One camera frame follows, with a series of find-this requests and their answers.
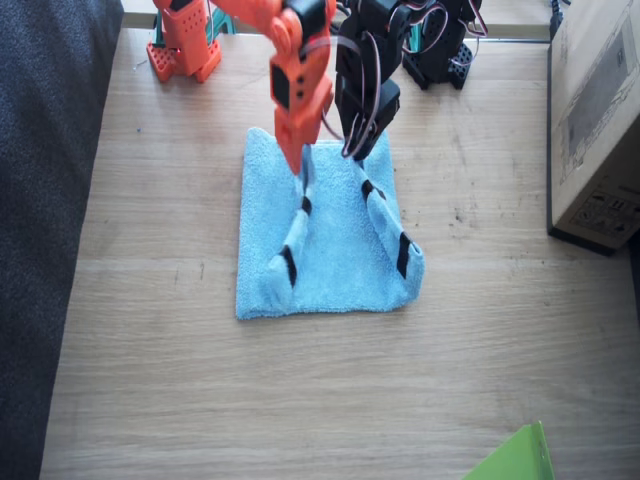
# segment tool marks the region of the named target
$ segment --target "folded towel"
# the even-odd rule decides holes
[[[247,134],[236,315],[387,312],[415,300],[425,260],[404,232],[383,134],[363,162],[306,147],[291,175],[276,140]]]

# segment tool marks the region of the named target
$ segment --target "gray carpet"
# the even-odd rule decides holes
[[[121,19],[119,0],[0,9],[3,480],[39,476]]]

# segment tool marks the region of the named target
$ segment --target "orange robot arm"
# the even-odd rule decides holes
[[[303,44],[329,37],[336,0],[214,0],[213,3],[228,15],[255,27],[276,48],[270,60],[276,139],[291,171],[297,175],[302,148],[317,141],[322,114],[333,100],[332,82],[325,73],[330,47],[318,47],[302,57],[299,52]]]

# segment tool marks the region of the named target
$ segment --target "green folder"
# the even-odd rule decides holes
[[[554,480],[542,423],[525,425],[465,480]]]

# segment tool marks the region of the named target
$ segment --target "wooden table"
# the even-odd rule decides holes
[[[636,478],[628,255],[545,231],[546,46],[483,44],[462,92],[396,72],[416,303],[238,322],[244,138],[273,131],[272,47],[223,37],[204,85],[160,85],[137,65],[147,37],[120,36],[42,478],[456,479],[536,420],[557,478]]]
[[[122,0],[122,6],[124,27],[153,27],[157,13],[153,0]],[[549,0],[484,0],[480,12],[492,38],[549,39]],[[241,23],[238,25],[242,32],[251,30]]]

